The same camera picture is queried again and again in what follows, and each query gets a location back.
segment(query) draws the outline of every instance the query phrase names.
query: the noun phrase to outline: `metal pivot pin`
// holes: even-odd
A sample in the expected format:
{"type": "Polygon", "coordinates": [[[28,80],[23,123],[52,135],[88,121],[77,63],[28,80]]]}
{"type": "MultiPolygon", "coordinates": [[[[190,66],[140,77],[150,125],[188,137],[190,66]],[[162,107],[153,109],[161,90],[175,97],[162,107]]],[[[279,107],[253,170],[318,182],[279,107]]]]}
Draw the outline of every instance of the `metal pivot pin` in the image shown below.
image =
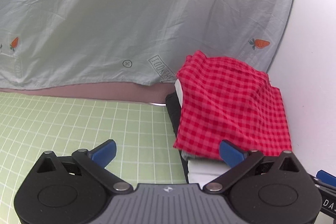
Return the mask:
{"type": "Polygon", "coordinates": [[[210,182],[206,185],[206,188],[211,192],[218,192],[223,189],[223,186],[218,182],[210,182]]]}
{"type": "Polygon", "coordinates": [[[127,182],[117,182],[113,185],[113,188],[117,191],[126,191],[129,187],[130,185],[127,182]]]}

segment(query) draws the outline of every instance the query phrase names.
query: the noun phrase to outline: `red checkered cloth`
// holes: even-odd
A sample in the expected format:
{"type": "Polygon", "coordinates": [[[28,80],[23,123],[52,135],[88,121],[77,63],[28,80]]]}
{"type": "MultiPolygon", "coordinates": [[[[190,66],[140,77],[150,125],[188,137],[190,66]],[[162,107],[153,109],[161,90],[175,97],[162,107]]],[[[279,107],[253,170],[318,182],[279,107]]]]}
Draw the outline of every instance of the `red checkered cloth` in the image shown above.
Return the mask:
{"type": "Polygon", "coordinates": [[[197,51],[186,58],[177,78],[183,104],[175,148],[218,160],[223,139],[266,156],[292,150],[280,90],[266,73],[197,51]]]}

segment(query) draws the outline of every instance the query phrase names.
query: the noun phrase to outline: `green cutting mat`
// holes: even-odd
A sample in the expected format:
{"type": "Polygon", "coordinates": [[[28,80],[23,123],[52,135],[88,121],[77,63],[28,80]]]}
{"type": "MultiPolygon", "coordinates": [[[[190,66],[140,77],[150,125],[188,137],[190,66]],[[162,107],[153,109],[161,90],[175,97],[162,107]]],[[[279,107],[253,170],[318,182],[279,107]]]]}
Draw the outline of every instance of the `green cutting mat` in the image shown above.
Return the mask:
{"type": "Polygon", "coordinates": [[[0,93],[0,223],[20,223],[14,196],[43,151],[71,155],[108,139],[117,156],[106,168],[133,186],[185,183],[165,107],[0,93]]]}

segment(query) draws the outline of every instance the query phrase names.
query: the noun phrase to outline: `pink fabric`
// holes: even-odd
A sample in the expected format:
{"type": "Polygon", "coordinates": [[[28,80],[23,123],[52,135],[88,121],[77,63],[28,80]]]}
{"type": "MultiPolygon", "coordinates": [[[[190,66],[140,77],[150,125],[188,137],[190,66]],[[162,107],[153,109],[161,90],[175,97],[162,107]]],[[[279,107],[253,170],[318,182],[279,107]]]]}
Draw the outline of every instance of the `pink fabric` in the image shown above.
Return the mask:
{"type": "Polygon", "coordinates": [[[219,144],[278,156],[292,150],[280,90],[268,75],[229,57],[189,55],[177,73],[183,105],[174,147],[220,160],[219,144]]]}
{"type": "Polygon", "coordinates": [[[175,91],[174,84],[157,83],[151,86],[125,82],[66,85],[41,90],[0,89],[2,92],[17,92],[27,95],[119,100],[164,104],[169,93],[175,91]]]}

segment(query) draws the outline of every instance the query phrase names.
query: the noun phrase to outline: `light blue fabric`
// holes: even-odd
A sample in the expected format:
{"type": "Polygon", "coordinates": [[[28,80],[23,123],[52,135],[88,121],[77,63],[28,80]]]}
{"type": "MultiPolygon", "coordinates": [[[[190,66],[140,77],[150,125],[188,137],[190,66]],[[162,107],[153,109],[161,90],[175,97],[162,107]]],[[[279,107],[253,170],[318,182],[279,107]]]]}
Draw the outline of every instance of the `light blue fabric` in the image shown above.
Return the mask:
{"type": "Polygon", "coordinates": [[[1,0],[0,88],[174,82],[186,56],[196,50],[234,57],[266,71],[291,4],[292,0],[1,0]],[[11,47],[16,37],[18,44],[11,47]]]}

